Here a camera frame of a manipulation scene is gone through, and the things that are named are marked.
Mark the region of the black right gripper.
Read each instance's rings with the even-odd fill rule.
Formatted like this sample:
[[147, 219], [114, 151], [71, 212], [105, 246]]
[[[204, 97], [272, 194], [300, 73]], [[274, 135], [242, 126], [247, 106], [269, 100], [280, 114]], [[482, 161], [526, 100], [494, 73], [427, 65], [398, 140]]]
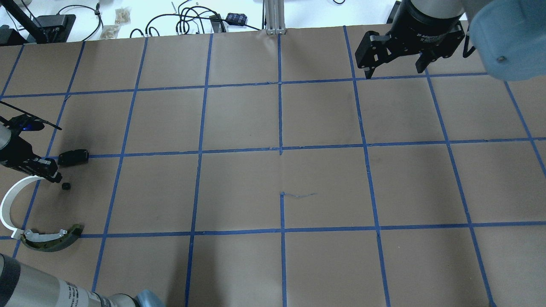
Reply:
[[450, 58], [465, 37], [460, 23], [464, 8], [460, 0], [402, 0], [390, 32], [367, 31], [357, 50], [357, 67], [366, 79], [376, 68], [399, 55], [421, 53], [417, 73], [439, 58]]

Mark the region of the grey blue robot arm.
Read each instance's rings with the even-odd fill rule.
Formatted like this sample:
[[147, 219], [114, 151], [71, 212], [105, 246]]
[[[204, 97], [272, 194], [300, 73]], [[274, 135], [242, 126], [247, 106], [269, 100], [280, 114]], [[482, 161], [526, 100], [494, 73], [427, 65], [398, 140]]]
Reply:
[[[55, 252], [78, 239], [82, 226], [73, 225], [54, 234], [41, 234], [15, 226], [11, 207], [16, 196], [28, 185], [47, 180], [58, 183], [62, 175], [54, 159], [43, 159], [33, 152], [31, 144], [21, 138], [23, 131], [39, 131], [49, 122], [23, 112], [10, 120], [1, 118], [1, 164], [27, 174], [14, 183], [1, 202], [1, 223], [11, 237], [36, 251]], [[149, 290], [135, 297], [118, 293], [103, 296], [57, 278], [13, 257], [1, 255], [1, 305], [3, 307], [162, 307], [164, 303]]]

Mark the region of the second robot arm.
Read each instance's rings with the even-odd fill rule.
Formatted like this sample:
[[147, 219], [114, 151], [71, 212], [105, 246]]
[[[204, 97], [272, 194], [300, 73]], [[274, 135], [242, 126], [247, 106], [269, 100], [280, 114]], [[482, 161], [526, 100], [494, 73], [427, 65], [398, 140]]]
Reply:
[[365, 78], [397, 58], [419, 55], [418, 73], [450, 58], [480, 55], [486, 72], [503, 81], [524, 81], [546, 71], [543, 0], [402, 0], [390, 31], [365, 33], [355, 51]]

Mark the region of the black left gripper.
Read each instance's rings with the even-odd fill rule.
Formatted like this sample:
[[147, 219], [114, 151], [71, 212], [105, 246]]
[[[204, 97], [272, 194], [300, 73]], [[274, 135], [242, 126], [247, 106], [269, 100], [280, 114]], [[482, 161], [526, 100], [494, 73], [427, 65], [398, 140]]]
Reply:
[[54, 159], [43, 159], [33, 152], [32, 145], [25, 141], [22, 132], [40, 131], [45, 125], [56, 125], [34, 115], [19, 115], [7, 120], [1, 117], [0, 161], [1, 165], [26, 173], [44, 177], [52, 183], [60, 183], [62, 174]]

